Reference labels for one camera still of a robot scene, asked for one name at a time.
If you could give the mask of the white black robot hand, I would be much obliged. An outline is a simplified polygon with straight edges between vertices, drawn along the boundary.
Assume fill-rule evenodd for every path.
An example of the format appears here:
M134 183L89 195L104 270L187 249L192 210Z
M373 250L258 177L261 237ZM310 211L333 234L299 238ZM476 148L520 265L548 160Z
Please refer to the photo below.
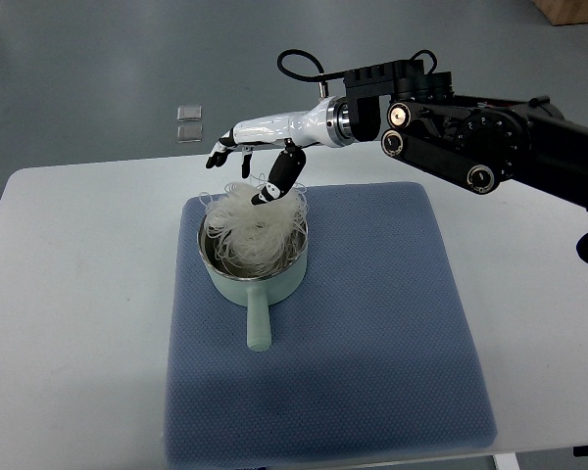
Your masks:
M243 154L242 176L250 176L250 161L255 147L275 145L281 148L268 181L251 198L255 206L283 198L293 188L307 157L304 150L323 145L341 148L355 141L351 131L347 100L327 97L311 110L258 117L238 122L215 144L206 167L224 165L229 154L240 148Z

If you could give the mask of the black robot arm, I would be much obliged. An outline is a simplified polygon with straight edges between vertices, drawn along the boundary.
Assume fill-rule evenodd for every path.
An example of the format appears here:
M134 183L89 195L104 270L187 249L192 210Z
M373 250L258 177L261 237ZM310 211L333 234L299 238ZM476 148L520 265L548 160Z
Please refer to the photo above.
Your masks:
M588 211L588 127L547 96L457 95L422 55L345 71L356 140L379 139L388 157L478 195L515 180Z

